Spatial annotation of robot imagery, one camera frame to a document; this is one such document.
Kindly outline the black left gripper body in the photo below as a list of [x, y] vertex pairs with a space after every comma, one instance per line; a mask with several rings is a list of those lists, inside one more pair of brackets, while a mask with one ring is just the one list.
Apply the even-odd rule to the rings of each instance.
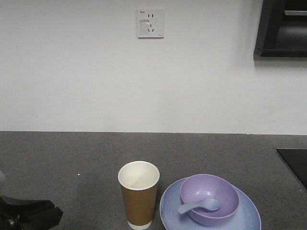
[[0, 197], [2, 230], [49, 230], [59, 225], [63, 211], [50, 200]]

